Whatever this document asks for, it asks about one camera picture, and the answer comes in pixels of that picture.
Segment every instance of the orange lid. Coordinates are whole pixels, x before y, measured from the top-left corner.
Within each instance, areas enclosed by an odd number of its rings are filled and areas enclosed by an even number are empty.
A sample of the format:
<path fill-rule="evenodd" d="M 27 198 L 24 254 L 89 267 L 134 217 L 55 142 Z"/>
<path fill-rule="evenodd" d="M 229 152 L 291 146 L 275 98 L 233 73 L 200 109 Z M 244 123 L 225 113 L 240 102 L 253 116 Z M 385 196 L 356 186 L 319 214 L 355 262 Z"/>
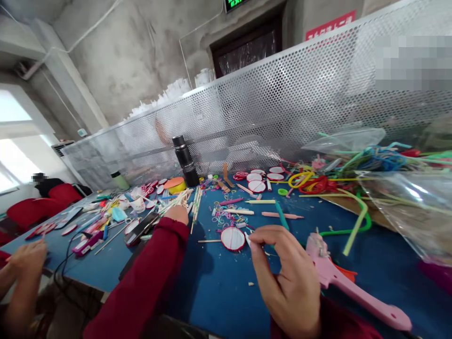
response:
<path fill-rule="evenodd" d="M 177 185 L 180 185 L 184 182 L 184 178 L 183 177 L 177 177 L 177 178 L 173 178 L 168 180 L 165 185 L 163 186 L 164 189 L 168 189 L 168 188 L 172 188 L 175 187 Z"/>

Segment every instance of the blue table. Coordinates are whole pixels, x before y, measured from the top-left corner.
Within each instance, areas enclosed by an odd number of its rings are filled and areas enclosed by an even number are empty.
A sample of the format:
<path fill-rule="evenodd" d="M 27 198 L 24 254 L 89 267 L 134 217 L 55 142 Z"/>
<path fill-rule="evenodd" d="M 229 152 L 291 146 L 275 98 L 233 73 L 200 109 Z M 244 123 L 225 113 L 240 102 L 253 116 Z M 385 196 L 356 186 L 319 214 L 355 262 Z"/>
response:
<path fill-rule="evenodd" d="M 319 203 L 318 198 L 298 198 L 296 194 L 286 199 L 277 194 L 277 185 L 273 189 L 272 193 L 265 192 L 263 199 L 277 199 L 285 213 L 305 217 L 288 220 L 292 233 L 301 242 L 306 242 L 315 227 L 319 227 L 320 231 L 327 231 L 329 225 L 335 230 L 349 229 L 356 221 L 354 214 L 328 202 Z M 241 197 L 249 198 L 239 190 L 229 194 L 229 198 Z M 219 239 L 219 234 L 215 232 L 219 228 L 211 221 L 209 209 L 213 208 L 215 201 L 223 201 L 222 191 L 208 191 L 202 198 L 198 223 L 189 238 L 187 254 L 167 314 L 225 338 L 269 338 L 270 316 L 259 293 L 248 246 L 238 253 L 231 253 L 221 243 L 198 243 L 203 239 Z M 254 228 L 279 224 L 278 218 L 266 218 L 260 214 L 262 211 L 276 212 L 274 205 L 243 202 L 237 205 L 255 211 L 254 216 L 248 216 L 249 224 Z M 77 222 L 90 217 L 81 216 Z M 120 226 L 112 229 L 110 236 L 119 230 Z M 46 267 L 50 270 L 54 270 L 65 258 L 70 238 L 62 237 L 60 233 L 53 231 L 46 235 L 50 251 Z M 26 235 L 15 239 L 2 250 L 14 252 L 24 243 Z M 325 240 L 332 257 L 339 261 L 341 267 L 358 272 L 356 283 L 361 288 L 401 308 L 411 318 L 414 334 L 423 338 L 446 338 L 447 333 L 452 333 L 452 322 L 447 316 L 452 297 L 416 268 L 419 259 L 400 235 L 374 226 L 357 236 L 349 257 L 345 257 L 342 250 L 347 238 L 346 235 L 337 235 Z M 266 251 L 275 254 L 271 248 Z M 86 285 L 110 292 L 118 284 L 119 273 L 132 252 L 133 249 L 128 249 L 123 236 L 119 235 L 96 256 L 89 253 L 81 259 L 71 257 L 65 273 Z M 281 267 L 279 258 L 270 256 L 269 262 L 272 271 L 278 273 Z M 255 286 L 248 286 L 248 282 L 255 283 Z M 327 297 L 371 322 L 384 338 L 404 338 L 334 287 L 324 292 Z"/>

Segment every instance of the hand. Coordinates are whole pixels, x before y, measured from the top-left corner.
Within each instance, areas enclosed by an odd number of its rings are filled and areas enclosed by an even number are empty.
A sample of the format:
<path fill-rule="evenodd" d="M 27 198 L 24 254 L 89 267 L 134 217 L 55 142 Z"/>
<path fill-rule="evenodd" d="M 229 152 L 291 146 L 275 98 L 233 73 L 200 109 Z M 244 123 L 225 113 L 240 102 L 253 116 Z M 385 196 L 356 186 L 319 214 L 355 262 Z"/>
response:
<path fill-rule="evenodd" d="M 171 218 L 175 221 L 180 221 L 183 224 L 188 225 L 188 213 L 184 206 L 176 205 L 171 207 L 166 213 L 165 217 Z"/>
<path fill-rule="evenodd" d="M 262 299 L 279 327 L 292 339 L 320 336 L 320 283 L 311 257 L 282 226 L 270 225 L 250 235 L 254 269 Z M 274 245 L 281 271 L 273 276 L 263 244 Z"/>
<path fill-rule="evenodd" d="M 43 237 L 39 241 L 20 246 L 8 261 L 18 275 L 41 274 L 46 256 L 47 245 Z"/>

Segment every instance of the metal mesh partition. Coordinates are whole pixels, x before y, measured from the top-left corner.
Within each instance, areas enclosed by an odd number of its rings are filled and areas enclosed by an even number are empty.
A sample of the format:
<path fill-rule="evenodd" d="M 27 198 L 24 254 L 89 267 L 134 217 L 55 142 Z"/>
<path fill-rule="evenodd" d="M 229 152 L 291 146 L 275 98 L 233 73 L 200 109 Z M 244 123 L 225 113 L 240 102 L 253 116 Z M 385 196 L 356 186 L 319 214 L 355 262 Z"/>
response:
<path fill-rule="evenodd" d="M 452 92 L 376 88 L 379 37 L 452 33 L 452 1 L 400 1 L 186 93 L 63 150 L 94 189 L 120 170 L 138 184 L 180 172 L 170 137 L 183 134 L 201 175 L 299 159 L 300 147 L 356 125 L 413 142 L 452 109 Z"/>

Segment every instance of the maroon sweater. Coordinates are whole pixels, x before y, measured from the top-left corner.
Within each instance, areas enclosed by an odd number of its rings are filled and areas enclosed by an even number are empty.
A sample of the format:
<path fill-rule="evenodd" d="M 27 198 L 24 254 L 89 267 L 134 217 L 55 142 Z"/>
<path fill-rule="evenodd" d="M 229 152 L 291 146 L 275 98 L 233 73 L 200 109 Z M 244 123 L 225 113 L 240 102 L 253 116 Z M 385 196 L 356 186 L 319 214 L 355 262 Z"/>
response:
<path fill-rule="evenodd" d="M 189 230 L 181 222 L 162 218 L 132 268 L 86 327 L 85 339 L 138 339 L 163 312 L 186 252 Z M 363 319 L 327 298 L 321 305 L 322 338 L 381 339 Z M 272 339 L 287 336 L 272 320 Z"/>

